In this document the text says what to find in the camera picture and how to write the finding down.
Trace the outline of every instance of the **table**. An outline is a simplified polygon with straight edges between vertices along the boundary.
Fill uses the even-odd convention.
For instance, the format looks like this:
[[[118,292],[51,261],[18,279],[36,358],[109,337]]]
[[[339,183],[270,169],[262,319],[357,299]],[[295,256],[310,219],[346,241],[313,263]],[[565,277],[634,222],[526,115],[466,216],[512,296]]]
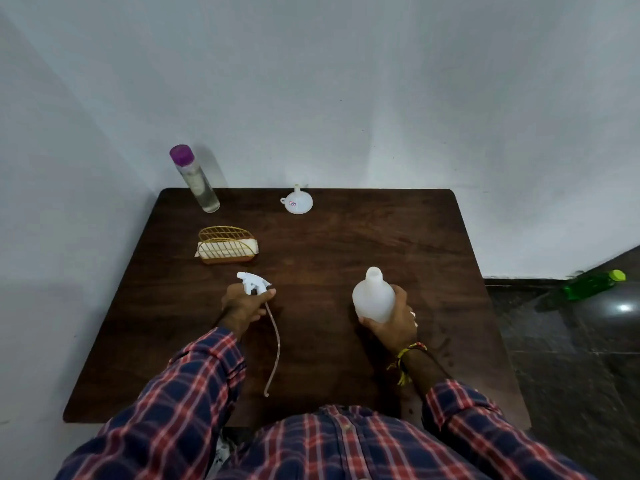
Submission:
[[[351,291],[369,266],[408,292],[419,338],[453,375],[498,403],[507,419],[529,416],[452,191],[313,189],[313,209],[296,216],[289,189],[221,189],[213,214],[188,189],[158,196],[63,418],[105,422],[139,395],[181,347],[206,333],[226,286],[248,271],[274,283],[268,319],[243,338],[248,373],[231,426],[256,428],[326,403],[360,404],[399,416],[388,354],[357,322]],[[260,253],[246,264],[206,266],[194,258],[198,231],[245,228]],[[427,320],[428,313],[434,320]]]

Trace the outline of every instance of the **wall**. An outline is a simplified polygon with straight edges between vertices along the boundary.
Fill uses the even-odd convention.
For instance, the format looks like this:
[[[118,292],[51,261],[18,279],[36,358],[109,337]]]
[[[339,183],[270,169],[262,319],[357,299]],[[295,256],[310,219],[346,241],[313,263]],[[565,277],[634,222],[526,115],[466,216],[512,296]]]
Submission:
[[[4,0],[155,191],[448,187],[485,276],[638,244],[640,0]]]
[[[2,12],[0,61],[0,476],[44,479],[154,195]]]

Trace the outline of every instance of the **clear bottle with purple cap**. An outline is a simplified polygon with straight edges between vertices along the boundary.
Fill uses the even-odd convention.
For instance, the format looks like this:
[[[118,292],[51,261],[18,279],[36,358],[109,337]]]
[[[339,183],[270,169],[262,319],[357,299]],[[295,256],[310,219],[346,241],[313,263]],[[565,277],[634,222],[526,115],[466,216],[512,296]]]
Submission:
[[[203,210],[215,212],[219,209],[220,201],[189,146],[178,144],[169,151],[169,155]]]

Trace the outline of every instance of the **hand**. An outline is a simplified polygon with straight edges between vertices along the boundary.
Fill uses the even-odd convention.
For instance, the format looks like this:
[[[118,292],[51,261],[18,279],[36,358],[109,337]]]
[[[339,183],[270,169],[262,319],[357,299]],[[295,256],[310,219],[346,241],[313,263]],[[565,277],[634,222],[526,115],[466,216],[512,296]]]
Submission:
[[[360,323],[373,332],[389,352],[397,355],[402,349],[418,341],[418,330],[412,309],[406,304],[406,291],[400,286],[391,285],[396,293],[396,304],[391,318],[386,323],[379,323],[366,317],[360,317]]]
[[[226,313],[218,325],[231,330],[240,340],[251,322],[260,320],[261,316],[267,314],[267,310],[261,306],[275,294],[276,290],[268,290],[260,295],[247,295],[242,283],[229,285],[227,294],[222,297],[222,309]]]

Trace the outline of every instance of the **plaid shirt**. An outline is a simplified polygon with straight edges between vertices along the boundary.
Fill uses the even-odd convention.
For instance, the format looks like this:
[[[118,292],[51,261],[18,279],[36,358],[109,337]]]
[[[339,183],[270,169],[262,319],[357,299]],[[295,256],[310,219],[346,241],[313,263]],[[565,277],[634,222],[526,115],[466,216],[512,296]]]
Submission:
[[[203,478],[244,374],[233,334],[213,329],[73,452],[56,478]],[[422,414],[430,433],[359,406],[325,406],[262,429],[216,478],[593,480],[459,382],[437,384]]]

